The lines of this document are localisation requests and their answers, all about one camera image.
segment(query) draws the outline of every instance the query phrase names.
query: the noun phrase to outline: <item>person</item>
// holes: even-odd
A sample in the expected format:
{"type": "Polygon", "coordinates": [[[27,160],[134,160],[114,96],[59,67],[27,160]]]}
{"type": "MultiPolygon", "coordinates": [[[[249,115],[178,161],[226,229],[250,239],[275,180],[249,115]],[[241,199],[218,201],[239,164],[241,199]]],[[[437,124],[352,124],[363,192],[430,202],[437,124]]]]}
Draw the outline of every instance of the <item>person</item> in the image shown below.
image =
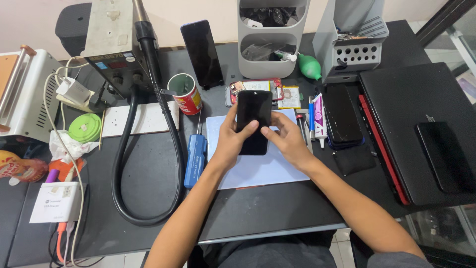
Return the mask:
{"type": "MultiPolygon", "coordinates": [[[[159,232],[145,268],[181,268],[187,261],[221,179],[235,165],[243,142],[258,128],[258,122],[254,120],[236,133],[236,110],[236,105],[230,108],[220,127],[213,157],[189,195],[159,232]]],[[[411,236],[389,213],[312,155],[296,124],[284,114],[272,112],[271,125],[279,131],[264,126],[261,133],[278,147],[289,163],[309,176],[347,225],[374,251],[368,261],[369,268],[432,267],[411,236]]],[[[330,241],[326,246],[316,246],[318,241],[310,245],[310,237],[307,237],[308,241],[298,236],[285,236],[221,245],[223,250],[215,251],[214,259],[207,262],[210,267],[220,268],[336,267],[329,251],[330,241]]]]}

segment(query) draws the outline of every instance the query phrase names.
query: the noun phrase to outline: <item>black plastic bag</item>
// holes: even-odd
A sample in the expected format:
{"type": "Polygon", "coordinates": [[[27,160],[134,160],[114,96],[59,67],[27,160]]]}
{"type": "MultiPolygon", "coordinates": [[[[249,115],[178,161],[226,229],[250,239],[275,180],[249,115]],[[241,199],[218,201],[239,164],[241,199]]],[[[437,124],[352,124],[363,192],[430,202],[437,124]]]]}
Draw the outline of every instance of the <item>black plastic bag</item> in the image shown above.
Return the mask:
{"type": "Polygon", "coordinates": [[[263,27],[282,27],[290,18],[299,21],[296,8],[247,8],[240,9],[240,17],[263,24],[263,27]]]}

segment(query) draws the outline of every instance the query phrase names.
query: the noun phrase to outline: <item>black smartphone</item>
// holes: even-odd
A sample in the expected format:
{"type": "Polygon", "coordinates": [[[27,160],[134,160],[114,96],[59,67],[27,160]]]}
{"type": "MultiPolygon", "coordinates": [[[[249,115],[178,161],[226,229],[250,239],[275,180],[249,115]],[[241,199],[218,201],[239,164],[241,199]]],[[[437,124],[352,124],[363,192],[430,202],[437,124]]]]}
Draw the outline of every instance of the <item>black smartphone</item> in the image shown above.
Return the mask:
{"type": "Polygon", "coordinates": [[[336,144],[359,144],[364,139],[347,87],[328,85],[322,92],[329,138],[336,144]]]}
{"type": "Polygon", "coordinates": [[[268,140],[261,134],[261,127],[271,124],[271,106],[273,93],[270,91],[242,90],[238,93],[237,132],[245,126],[258,120],[258,129],[245,140],[239,155],[265,155],[268,140]]]}
{"type": "Polygon", "coordinates": [[[455,133],[446,122],[416,126],[428,164],[439,188],[445,193],[474,193],[476,181],[455,133]]]}
{"type": "Polygon", "coordinates": [[[208,20],[182,25],[180,30],[198,84],[205,90],[223,85],[223,74],[208,20]]]}

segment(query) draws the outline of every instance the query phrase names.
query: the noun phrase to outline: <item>blue pen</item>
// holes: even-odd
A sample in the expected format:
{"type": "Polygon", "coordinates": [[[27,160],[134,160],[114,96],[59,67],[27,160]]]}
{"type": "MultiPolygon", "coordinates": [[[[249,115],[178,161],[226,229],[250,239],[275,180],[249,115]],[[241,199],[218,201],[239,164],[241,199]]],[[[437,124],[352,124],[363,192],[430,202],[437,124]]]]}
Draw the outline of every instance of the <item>blue pen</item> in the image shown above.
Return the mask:
{"type": "Polygon", "coordinates": [[[316,132],[314,130],[314,102],[313,97],[309,96],[309,132],[311,141],[316,140],[316,132]]]}

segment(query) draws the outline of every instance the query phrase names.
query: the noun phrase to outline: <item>plastic bag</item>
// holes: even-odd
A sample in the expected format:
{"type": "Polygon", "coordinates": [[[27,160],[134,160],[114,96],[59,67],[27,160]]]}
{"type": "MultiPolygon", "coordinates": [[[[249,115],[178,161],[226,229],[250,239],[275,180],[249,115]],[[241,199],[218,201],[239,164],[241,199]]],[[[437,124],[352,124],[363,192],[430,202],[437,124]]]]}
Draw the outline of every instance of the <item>plastic bag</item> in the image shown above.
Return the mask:
{"type": "Polygon", "coordinates": [[[263,27],[282,27],[290,18],[299,21],[296,8],[246,8],[239,13],[240,17],[260,22],[263,27]]]}
{"type": "MultiPolygon", "coordinates": [[[[68,135],[67,130],[58,130],[58,133],[74,160],[80,158],[85,153],[91,152],[92,149],[99,146],[99,143],[97,142],[82,144],[79,141],[73,140],[68,135]]],[[[53,156],[51,158],[52,161],[61,159],[61,161],[65,163],[71,162],[71,158],[66,154],[63,145],[61,145],[60,139],[56,136],[54,131],[51,131],[50,133],[50,151],[53,156]]]]}
{"type": "Polygon", "coordinates": [[[269,61],[271,54],[274,55],[274,51],[284,47],[286,44],[252,44],[245,48],[241,55],[252,62],[269,61]]]}

